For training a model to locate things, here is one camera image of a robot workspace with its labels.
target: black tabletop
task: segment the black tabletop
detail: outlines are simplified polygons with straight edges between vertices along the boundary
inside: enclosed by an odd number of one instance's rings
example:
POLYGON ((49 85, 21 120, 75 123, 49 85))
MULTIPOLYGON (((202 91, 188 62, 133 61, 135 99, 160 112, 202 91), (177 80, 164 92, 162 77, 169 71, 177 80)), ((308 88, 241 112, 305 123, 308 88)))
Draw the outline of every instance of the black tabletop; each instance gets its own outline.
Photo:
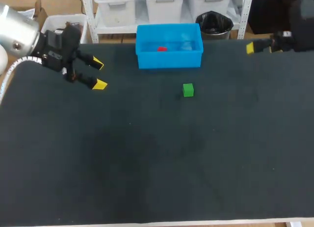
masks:
POLYGON ((20 65, 0 106, 0 226, 313 217, 314 52, 245 44, 169 72, 138 70, 134 45, 82 46, 105 68, 76 68, 104 91, 20 65))

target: shelving unit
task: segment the shelving unit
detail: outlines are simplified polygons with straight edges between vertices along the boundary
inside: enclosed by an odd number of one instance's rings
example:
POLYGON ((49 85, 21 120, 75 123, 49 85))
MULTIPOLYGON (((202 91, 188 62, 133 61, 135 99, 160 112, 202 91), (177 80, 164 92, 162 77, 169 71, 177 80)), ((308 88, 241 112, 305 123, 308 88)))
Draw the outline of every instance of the shelving unit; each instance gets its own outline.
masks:
MULTIPOLYGON (((241 14, 236 5, 236 0, 231 0, 229 3, 227 16, 234 22, 235 30, 239 30, 238 39, 244 38, 248 16, 251 8, 252 0, 243 0, 241 14)), ((118 33, 136 33, 138 25, 149 24, 148 11, 145 0, 136 1, 136 24, 130 26, 106 27, 101 19, 100 11, 97 10, 96 16, 93 13, 93 0, 83 0, 88 24, 93 43, 98 43, 98 34, 118 34, 118 33)), ((183 3, 181 23, 193 23, 192 16, 188 9, 187 3, 183 3)))

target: white shelf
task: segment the white shelf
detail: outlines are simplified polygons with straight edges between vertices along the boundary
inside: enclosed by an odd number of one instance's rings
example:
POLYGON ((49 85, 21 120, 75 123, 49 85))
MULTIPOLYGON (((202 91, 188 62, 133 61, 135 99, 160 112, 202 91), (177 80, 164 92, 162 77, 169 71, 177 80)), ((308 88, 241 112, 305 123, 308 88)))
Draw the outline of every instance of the white shelf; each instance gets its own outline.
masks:
MULTIPOLYGON (((96 14, 96 33, 97 34, 116 34, 116 33, 136 33, 137 26, 138 25, 148 25, 148 11, 145 0, 137 0, 136 1, 136 24, 135 25, 129 25, 129 26, 119 26, 119 27, 107 27, 104 25, 100 11, 97 10, 96 14)), ((239 29, 240 28, 240 20, 241 16, 239 14, 236 1, 230 0, 227 16, 234 22, 234 28, 233 29, 239 29)), ((192 16, 190 14, 190 11, 188 9, 188 6, 186 2, 183 3, 182 6, 182 14, 181 14, 181 23, 193 23, 192 16)))

